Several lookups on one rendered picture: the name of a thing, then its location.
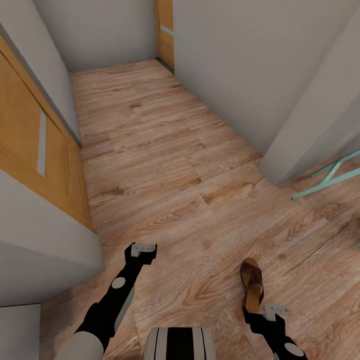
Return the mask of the sandal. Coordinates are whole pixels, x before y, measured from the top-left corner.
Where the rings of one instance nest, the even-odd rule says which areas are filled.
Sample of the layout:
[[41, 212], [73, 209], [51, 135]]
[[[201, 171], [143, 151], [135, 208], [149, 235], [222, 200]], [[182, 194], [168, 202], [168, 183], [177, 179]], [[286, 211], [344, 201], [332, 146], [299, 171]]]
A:
[[255, 259], [246, 258], [240, 267], [240, 277], [244, 284], [243, 307], [249, 313], [259, 314], [259, 307], [264, 299], [264, 291], [262, 289], [262, 272]]

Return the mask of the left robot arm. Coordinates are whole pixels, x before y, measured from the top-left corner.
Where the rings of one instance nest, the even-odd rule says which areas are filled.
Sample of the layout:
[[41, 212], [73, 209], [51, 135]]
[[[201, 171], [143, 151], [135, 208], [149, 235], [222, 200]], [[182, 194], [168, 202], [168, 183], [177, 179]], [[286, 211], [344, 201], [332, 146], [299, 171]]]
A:
[[125, 267], [107, 294], [89, 308], [83, 323], [53, 360], [102, 360], [135, 295], [135, 282], [143, 265], [156, 259], [157, 244], [133, 242], [125, 250]]

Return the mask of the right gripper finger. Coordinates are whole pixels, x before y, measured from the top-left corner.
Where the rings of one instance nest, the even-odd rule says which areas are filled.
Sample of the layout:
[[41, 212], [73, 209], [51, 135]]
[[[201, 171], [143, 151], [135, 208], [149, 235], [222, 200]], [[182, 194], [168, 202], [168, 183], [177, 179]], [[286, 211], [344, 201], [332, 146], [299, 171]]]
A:
[[243, 307], [243, 314], [244, 314], [244, 319], [245, 319], [245, 322], [247, 324], [250, 324], [250, 312], [248, 312], [248, 310], [245, 308], [245, 306]]

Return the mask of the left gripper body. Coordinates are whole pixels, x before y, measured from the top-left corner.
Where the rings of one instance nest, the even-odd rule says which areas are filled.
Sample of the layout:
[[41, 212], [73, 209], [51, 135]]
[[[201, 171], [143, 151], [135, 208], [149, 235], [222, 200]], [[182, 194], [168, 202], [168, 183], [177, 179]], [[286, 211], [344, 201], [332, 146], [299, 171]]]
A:
[[153, 262], [152, 252], [142, 251], [138, 256], [131, 256], [131, 250], [127, 249], [125, 252], [125, 265], [134, 265], [141, 271], [143, 265], [151, 265]]

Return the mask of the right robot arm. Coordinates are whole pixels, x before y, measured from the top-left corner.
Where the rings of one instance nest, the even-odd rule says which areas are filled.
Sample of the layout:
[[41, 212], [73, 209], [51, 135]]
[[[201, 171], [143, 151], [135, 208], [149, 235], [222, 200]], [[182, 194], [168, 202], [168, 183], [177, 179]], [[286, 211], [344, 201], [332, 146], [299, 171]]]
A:
[[264, 314], [250, 313], [243, 307], [244, 319], [254, 334], [261, 334], [273, 352], [273, 360], [306, 360], [305, 352], [286, 336], [285, 321], [278, 315], [291, 315], [287, 305], [265, 303]]

